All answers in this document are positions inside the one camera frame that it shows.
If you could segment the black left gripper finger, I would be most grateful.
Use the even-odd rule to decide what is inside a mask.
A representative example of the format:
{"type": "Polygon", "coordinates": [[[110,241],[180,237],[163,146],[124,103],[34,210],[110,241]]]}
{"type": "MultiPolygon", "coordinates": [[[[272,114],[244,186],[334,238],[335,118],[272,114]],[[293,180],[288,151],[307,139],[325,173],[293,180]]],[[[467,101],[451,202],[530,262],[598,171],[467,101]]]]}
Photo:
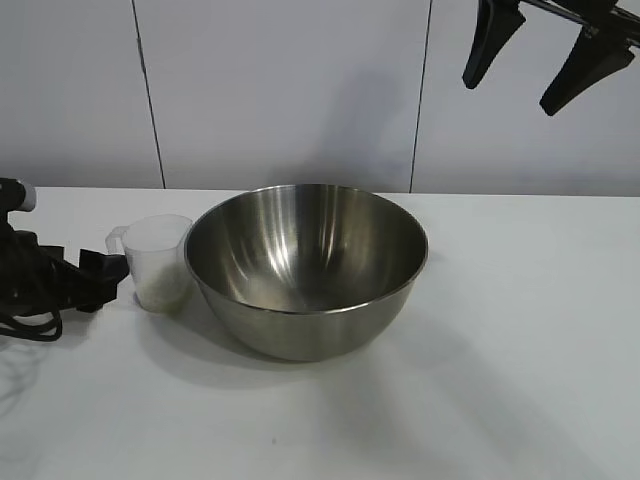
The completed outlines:
{"type": "Polygon", "coordinates": [[[103,254],[80,250],[80,268],[92,274],[127,274],[128,263],[122,254],[103,254]]]}
{"type": "Polygon", "coordinates": [[[97,312],[105,304],[117,298],[121,276],[99,277],[84,280],[77,287],[76,309],[80,312],[97,312]]]}

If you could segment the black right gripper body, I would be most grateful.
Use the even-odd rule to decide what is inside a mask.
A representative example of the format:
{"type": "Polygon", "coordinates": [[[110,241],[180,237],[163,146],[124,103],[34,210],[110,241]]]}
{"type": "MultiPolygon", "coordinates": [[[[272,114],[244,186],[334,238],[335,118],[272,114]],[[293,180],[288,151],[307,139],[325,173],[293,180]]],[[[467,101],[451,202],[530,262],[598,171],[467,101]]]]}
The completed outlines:
{"type": "Polygon", "coordinates": [[[618,6],[616,1],[530,1],[525,3],[590,30],[614,30],[633,47],[639,47],[639,16],[618,6]]]}

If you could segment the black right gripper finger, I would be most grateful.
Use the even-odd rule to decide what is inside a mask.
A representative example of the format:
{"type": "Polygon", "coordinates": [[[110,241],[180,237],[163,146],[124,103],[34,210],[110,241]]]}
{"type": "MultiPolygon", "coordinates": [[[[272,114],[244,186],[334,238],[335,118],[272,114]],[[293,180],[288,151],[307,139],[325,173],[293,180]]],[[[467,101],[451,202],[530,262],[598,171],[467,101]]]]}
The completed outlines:
{"type": "Polygon", "coordinates": [[[466,88],[479,85],[500,50],[525,21],[519,1],[478,1],[474,38],[462,75],[466,88]]]}
{"type": "Polygon", "coordinates": [[[630,43],[620,35],[582,29],[562,68],[539,102],[554,116],[582,92],[625,69],[635,59],[630,43]]]}

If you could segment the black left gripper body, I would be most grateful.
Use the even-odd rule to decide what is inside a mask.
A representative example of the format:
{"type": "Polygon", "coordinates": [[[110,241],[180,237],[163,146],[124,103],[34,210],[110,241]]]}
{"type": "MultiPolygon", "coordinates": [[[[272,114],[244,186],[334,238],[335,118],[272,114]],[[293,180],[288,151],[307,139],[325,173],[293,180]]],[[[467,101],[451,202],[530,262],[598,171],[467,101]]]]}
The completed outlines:
{"type": "Polygon", "coordinates": [[[80,307],[78,269],[65,248],[40,245],[34,232],[1,225],[1,310],[53,311],[80,307]]]}

